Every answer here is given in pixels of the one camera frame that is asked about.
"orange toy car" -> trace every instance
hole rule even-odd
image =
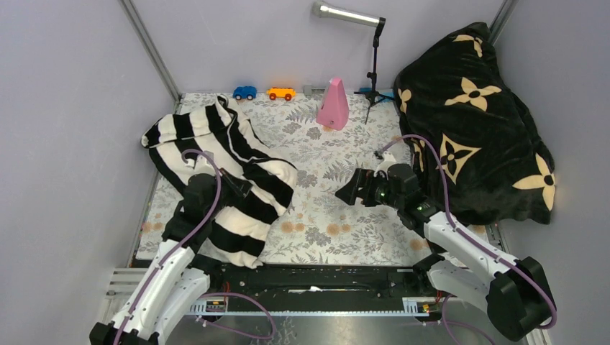
[[[292,88],[270,88],[267,90],[267,94],[271,100],[280,97],[290,101],[296,95],[296,92]]]

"wall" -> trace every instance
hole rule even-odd
[[[331,0],[386,17],[378,86],[451,31],[493,21],[502,0]],[[347,90],[370,86],[374,28],[318,18],[314,0],[136,0],[142,20],[182,92],[233,91],[254,85],[325,86],[339,76]]]
[[[2,1],[0,61],[0,343],[88,344],[173,102],[118,1]]]
[[[555,158],[552,223],[502,223],[511,251],[545,267],[559,313],[553,345],[610,341],[608,13],[605,0],[520,1],[496,45]]]

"silver cylinder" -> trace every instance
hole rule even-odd
[[[320,18],[335,18],[352,22],[356,24],[368,25],[369,27],[377,27],[379,18],[369,16],[368,14],[348,11],[340,7],[332,6],[324,1],[314,2],[314,7],[311,11]]]

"black blanket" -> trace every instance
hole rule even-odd
[[[435,146],[447,174],[451,211],[460,221],[548,224],[555,164],[528,108],[502,81],[489,34],[484,23],[468,25],[399,73],[394,96],[401,131]],[[442,203],[429,148],[408,143],[423,190]]]

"pink metronome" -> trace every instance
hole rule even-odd
[[[333,78],[324,92],[322,106],[318,110],[316,122],[322,126],[340,131],[345,127],[350,110],[341,78]]]

